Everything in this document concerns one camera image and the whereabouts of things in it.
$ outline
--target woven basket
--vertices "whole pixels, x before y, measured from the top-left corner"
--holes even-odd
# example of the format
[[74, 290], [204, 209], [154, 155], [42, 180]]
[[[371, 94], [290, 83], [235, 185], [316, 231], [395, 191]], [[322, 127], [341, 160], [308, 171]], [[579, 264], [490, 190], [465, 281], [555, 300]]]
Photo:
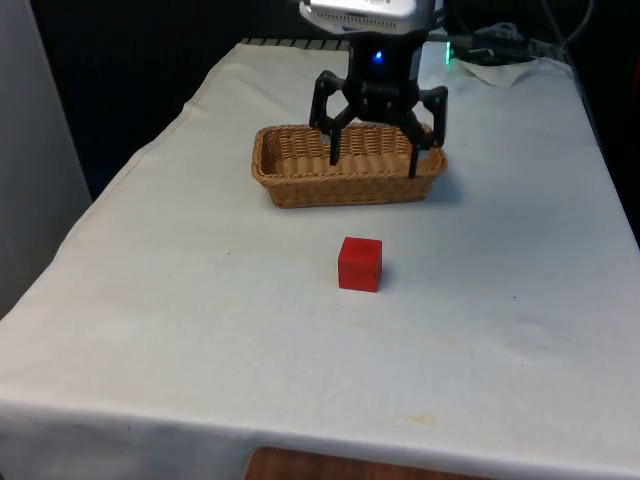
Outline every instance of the woven basket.
[[256, 135], [251, 170], [283, 208], [413, 202], [427, 196], [447, 158], [432, 148], [410, 179], [410, 154], [411, 144], [398, 128], [353, 124], [342, 132], [340, 161], [332, 167], [318, 130], [268, 127]]

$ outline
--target white wall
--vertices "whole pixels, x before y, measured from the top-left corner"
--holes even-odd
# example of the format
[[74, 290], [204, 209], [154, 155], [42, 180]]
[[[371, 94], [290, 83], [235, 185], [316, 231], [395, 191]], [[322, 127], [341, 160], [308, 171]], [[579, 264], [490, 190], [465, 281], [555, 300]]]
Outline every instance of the white wall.
[[0, 0], [0, 318], [89, 194], [26, 0]]

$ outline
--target table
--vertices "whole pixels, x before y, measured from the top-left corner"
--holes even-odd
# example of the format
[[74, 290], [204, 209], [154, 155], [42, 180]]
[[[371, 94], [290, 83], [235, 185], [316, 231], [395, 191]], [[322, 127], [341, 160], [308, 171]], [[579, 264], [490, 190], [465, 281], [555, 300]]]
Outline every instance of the table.
[[[216, 65], [0, 322], [6, 478], [237, 479], [265, 445], [640, 478], [640, 257], [572, 79], [491, 87], [439, 48], [450, 168], [413, 204], [279, 210], [251, 178], [345, 52]], [[383, 240], [378, 294], [337, 288], [347, 235]]]
[[279, 448], [259, 448], [251, 455], [244, 480], [482, 480], [386, 463], [365, 462]]

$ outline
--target dark background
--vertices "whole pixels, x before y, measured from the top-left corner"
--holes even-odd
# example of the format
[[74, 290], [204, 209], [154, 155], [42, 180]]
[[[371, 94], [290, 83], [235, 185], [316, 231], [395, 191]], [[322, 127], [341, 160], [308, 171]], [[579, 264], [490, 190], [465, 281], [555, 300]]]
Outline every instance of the dark background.
[[[565, 35], [586, 8], [585, 0], [549, 3]], [[32, 6], [94, 198], [179, 114], [241, 38], [327, 37], [287, 0], [32, 0]], [[471, 30], [512, 21], [526, 35], [555, 41], [539, 0], [457, 0], [457, 7]], [[570, 48], [636, 238], [640, 219], [631, 167], [640, 155], [634, 151], [639, 119], [632, 84], [639, 14], [638, 1], [598, 0], [592, 22]], [[447, 27], [461, 30], [453, 15]]]

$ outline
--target red cube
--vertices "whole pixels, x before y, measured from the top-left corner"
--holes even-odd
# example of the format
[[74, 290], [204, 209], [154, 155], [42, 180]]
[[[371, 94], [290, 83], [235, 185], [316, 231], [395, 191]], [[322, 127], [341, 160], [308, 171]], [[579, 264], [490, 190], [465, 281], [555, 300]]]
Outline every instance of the red cube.
[[338, 256], [340, 288], [377, 292], [382, 273], [382, 242], [366, 238], [344, 239]]

